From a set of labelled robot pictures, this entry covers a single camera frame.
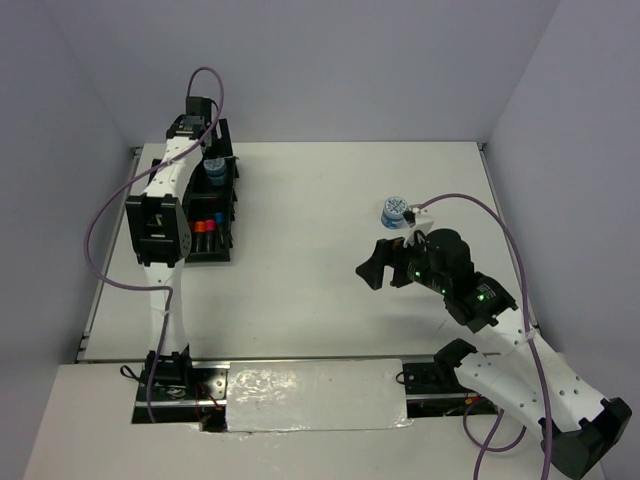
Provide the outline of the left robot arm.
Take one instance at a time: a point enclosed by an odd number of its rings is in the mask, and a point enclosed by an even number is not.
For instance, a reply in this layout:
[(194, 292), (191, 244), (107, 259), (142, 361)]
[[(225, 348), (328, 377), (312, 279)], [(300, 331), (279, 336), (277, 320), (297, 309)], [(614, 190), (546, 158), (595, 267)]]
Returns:
[(148, 396), (162, 388), (182, 399), (196, 385), (181, 298), (182, 274), (192, 248), (182, 199), (216, 140), (216, 123), (211, 114), (179, 116), (168, 130), (163, 156), (148, 173), (147, 185), (125, 202), (132, 247), (150, 295), (151, 347), (141, 374)]

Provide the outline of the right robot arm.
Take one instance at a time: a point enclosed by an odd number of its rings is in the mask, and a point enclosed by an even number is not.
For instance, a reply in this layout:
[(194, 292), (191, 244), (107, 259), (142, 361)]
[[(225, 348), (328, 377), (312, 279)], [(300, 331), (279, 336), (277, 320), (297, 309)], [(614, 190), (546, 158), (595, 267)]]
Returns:
[[(434, 357), (436, 383), (446, 391), (475, 391), (517, 419), (540, 441), (551, 464), (582, 479), (620, 440), (632, 410), (584, 381), (534, 330), (526, 328), (515, 299), (477, 271), (468, 244), (451, 229), (380, 239), (355, 272), (373, 290), (392, 268), (391, 284), (412, 283), (442, 295), (446, 311), (475, 342), (451, 341)], [(485, 343), (507, 363), (482, 354)]]

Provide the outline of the pink highlighter marker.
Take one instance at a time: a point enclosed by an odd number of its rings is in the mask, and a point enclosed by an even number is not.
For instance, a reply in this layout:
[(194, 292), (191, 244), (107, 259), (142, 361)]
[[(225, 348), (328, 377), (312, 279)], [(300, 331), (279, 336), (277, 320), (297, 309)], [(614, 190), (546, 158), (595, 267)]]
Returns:
[(213, 253), (216, 249), (216, 228), (214, 231), (209, 231), (205, 236), (204, 251), (206, 253)]

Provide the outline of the orange highlighter marker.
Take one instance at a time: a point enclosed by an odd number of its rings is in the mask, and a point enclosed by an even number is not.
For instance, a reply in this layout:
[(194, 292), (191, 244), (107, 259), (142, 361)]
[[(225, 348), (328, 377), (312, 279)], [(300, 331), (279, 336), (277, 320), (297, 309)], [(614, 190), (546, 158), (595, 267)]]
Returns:
[(205, 232), (205, 233), (196, 233), (196, 232), (195, 232), (195, 225), (196, 225), (196, 223), (194, 224), (194, 228), (193, 228), (193, 236), (192, 236), (192, 238), (193, 238), (193, 251), (194, 251), (195, 253), (201, 253), (201, 252), (203, 252), (203, 251), (204, 251), (204, 246), (205, 246), (205, 236), (206, 236), (206, 233), (207, 233), (207, 232)]

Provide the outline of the blue-lidded jar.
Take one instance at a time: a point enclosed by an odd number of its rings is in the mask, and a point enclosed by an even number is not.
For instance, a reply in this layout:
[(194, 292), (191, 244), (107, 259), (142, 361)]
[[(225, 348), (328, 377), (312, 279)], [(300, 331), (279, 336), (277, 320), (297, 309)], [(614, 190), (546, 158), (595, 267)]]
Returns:
[(215, 187), (221, 187), (227, 179), (227, 160), (224, 157), (210, 158), (203, 161), (206, 177)]
[(405, 224), (404, 213), (408, 209), (408, 203), (399, 196), (387, 198), (382, 207), (381, 223), (388, 229), (400, 229)]

